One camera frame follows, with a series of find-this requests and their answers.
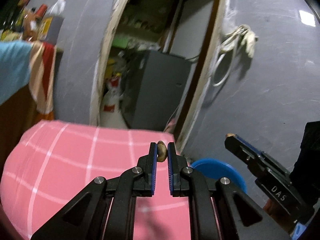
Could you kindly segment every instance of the ceiling light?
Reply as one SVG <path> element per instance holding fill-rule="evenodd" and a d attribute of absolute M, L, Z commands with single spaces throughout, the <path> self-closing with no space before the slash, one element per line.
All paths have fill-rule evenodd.
<path fill-rule="evenodd" d="M 307 13 L 305 11 L 299 10 L 301 22 L 316 27 L 315 16 L 311 13 Z"/>

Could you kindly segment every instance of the pink cloth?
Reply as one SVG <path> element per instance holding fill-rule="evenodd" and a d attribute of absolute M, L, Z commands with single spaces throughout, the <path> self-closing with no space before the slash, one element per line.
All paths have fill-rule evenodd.
<path fill-rule="evenodd" d="M 25 132 L 5 163 L 0 185 L 4 211 L 29 239 L 91 180 L 120 176 L 148 154 L 150 142 L 159 140 L 167 145 L 173 137 L 41 121 Z M 167 162 L 157 164 L 155 195 L 137 199 L 134 239 L 190 239 L 188 200 L 170 196 Z"/>

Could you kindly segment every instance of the metal screw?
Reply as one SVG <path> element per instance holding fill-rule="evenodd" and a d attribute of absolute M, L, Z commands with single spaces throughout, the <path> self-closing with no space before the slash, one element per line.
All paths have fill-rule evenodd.
<path fill-rule="evenodd" d="M 191 167 L 184 167 L 182 170 L 184 173 L 187 173 L 187 174 L 193 172 L 193 169 Z"/>
<path fill-rule="evenodd" d="M 135 174 L 139 174 L 142 172 L 142 168 L 140 167 L 134 167 L 132 168 L 132 172 L 135 173 Z"/>
<path fill-rule="evenodd" d="M 223 177 L 220 179 L 220 182 L 224 185 L 228 185 L 230 183 L 230 179 Z"/>
<path fill-rule="evenodd" d="M 96 178 L 94 179 L 94 182 L 95 182 L 96 184 L 101 184 L 103 181 L 104 181 L 104 177 L 101 177 L 101 176 L 96 177 Z"/>

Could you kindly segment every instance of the green object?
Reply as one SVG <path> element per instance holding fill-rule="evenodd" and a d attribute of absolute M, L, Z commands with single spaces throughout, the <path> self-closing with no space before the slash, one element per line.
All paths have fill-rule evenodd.
<path fill-rule="evenodd" d="M 121 48 L 121 49 L 125 49 L 128 45 L 129 42 L 129 38 L 128 37 L 114 37 L 113 42 L 112 42 L 112 46 L 113 47 L 117 47 L 117 48 Z"/>

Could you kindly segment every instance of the light blue cloth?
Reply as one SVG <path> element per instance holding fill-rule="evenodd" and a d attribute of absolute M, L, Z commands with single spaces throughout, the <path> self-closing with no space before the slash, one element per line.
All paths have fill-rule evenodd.
<path fill-rule="evenodd" d="M 25 41 L 0 42 L 0 105 L 29 83 L 31 48 Z"/>

